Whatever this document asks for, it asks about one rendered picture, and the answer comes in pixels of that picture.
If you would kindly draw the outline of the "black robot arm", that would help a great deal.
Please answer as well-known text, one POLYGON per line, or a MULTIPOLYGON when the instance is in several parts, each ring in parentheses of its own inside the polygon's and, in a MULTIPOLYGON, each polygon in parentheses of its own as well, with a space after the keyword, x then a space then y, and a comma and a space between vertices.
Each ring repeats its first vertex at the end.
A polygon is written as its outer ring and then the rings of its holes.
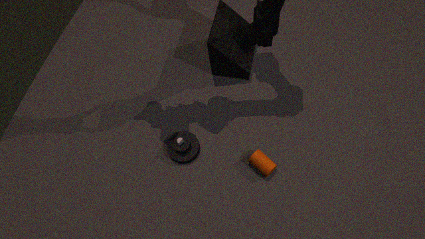
POLYGON ((253 23, 240 24, 232 35, 233 39, 245 53, 257 44, 271 46, 273 37, 278 33, 280 11, 285 0, 257 0, 254 8, 253 23))

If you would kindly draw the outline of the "orange cylinder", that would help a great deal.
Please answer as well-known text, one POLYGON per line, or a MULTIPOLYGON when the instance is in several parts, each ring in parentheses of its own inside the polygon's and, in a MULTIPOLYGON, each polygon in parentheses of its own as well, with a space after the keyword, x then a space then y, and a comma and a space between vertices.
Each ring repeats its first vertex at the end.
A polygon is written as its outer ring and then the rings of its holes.
POLYGON ((248 160, 265 178, 269 177, 277 165, 260 150, 257 150, 248 160))

